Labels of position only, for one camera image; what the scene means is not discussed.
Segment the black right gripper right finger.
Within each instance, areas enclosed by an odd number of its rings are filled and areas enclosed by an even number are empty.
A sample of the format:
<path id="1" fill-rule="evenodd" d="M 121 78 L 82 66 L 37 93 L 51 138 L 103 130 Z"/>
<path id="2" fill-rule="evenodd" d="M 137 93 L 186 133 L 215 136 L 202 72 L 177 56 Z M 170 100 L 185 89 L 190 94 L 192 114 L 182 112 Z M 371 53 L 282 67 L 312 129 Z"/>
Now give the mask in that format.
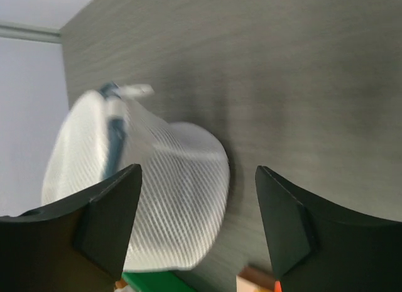
<path id="1" fill-rule="evenodd" d="M 265 166 L 255 181 L 283 291 L 401 290 L 400 222 L 345 208 Z"/>

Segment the white mesh laundry bag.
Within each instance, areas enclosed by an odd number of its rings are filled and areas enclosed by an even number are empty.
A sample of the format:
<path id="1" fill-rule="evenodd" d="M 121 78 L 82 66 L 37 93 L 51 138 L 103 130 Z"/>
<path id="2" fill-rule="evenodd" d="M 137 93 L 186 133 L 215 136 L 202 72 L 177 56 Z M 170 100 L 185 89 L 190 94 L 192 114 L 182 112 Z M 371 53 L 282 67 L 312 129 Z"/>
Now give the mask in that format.
<path id="1" fill-rule="evenodd" d="M 149 85 L 112 82 L 84 92 L 59 130 L 41 202 L 55 202 L 138 164 L 141 194 L 124 270 L 188 270 L 210 251 L 222 225 L 229 160 L 204 128 L 168 123 L 138 102 L 152 93 Z"/>

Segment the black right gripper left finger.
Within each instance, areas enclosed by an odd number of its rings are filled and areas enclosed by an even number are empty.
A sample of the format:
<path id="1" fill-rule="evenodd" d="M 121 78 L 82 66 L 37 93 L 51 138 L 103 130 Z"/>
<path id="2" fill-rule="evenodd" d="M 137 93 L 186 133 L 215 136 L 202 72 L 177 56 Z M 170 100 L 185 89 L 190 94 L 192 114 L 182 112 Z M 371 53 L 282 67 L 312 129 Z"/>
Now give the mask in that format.
<path id="1" fill-rule="evenodd" d="M 120 280 L 142 169 L 17 217 L 1 217 L 2 291 L 112 291 Z"/>

